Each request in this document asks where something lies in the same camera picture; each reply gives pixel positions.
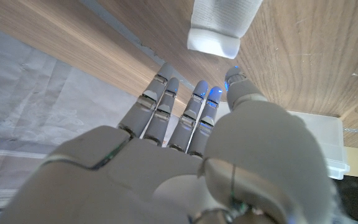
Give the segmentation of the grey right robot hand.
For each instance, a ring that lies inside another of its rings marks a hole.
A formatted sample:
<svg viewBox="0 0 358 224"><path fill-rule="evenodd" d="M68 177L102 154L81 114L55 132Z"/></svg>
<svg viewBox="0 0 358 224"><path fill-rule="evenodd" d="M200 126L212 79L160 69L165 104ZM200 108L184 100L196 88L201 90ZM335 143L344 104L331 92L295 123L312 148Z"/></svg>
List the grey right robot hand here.
<svg viewBox="0 0 358 224"><path fill-rule="evenodd" d="M50 153L0 223L344 223L319 143L238 67L229 112L211 91L190 101L162 146L173 96L161 69L117 128L100 126ZM199 122L193 115L202 111Z"/></svg>

